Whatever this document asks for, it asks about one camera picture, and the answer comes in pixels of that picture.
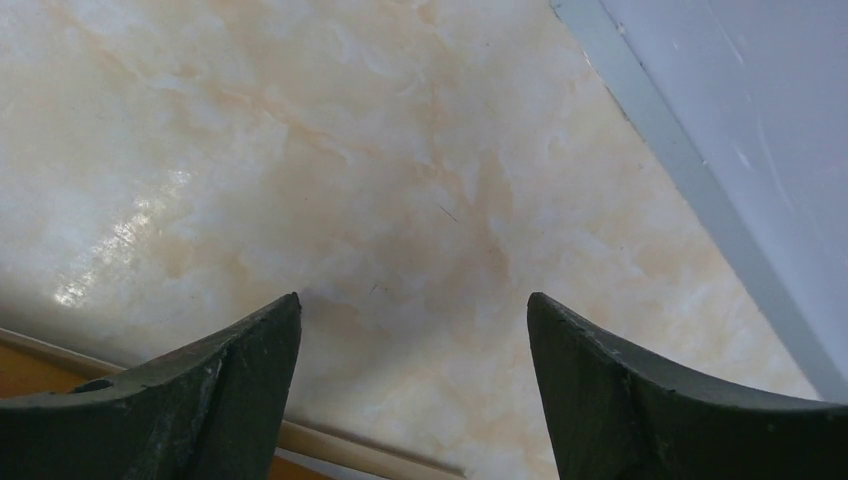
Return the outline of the wooden picture frame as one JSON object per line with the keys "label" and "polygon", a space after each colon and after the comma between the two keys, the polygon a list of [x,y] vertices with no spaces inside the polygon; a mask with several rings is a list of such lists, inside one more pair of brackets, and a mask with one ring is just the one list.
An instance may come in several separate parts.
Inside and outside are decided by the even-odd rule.
{"label": "wooden picture frame", "polygon": [[[122,371],[120,366],[23,334],[1,331],[1,396],[65,392]],[[462,479],[447,467],[415,460],[285,421],[271,479]]]}

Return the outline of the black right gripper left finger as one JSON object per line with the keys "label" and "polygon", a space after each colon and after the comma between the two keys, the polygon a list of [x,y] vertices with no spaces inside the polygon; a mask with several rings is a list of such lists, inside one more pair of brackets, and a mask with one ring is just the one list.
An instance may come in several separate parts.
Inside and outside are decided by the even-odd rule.
{"label": "black right gripper left finger", "polygon": [[1,403],[5,479],[265,479],[301,339],[287,294],[145,364]]}

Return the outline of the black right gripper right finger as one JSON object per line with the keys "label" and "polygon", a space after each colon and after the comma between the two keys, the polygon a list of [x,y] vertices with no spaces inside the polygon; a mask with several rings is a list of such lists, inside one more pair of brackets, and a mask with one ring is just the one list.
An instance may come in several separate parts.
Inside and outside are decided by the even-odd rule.
{"label": "black right gripper right finger", "polygon": [[847,409],[693,370],[548,295],[527,304],[563,479],[843,479]]}

